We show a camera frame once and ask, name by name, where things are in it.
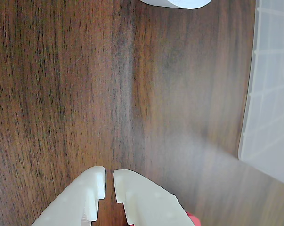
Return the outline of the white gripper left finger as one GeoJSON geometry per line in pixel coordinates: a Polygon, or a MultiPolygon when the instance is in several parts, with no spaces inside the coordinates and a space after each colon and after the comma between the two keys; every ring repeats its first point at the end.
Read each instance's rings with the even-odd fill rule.
{"type": "Polygon", "coordinates": [[[105,198],[106,171],[94,166],[81,173],[34,221],[34,226],[90,226],[105,198]]]}

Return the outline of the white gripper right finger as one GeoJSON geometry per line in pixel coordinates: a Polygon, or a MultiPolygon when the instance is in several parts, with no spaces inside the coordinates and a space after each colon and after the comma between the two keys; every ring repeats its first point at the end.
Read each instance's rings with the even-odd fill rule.
{"type": "Polygon", "coordinates": [[[117,203],[128,225],[194,226],[177,197],[150,179],[128,169],[113,172],[117,203]]]}

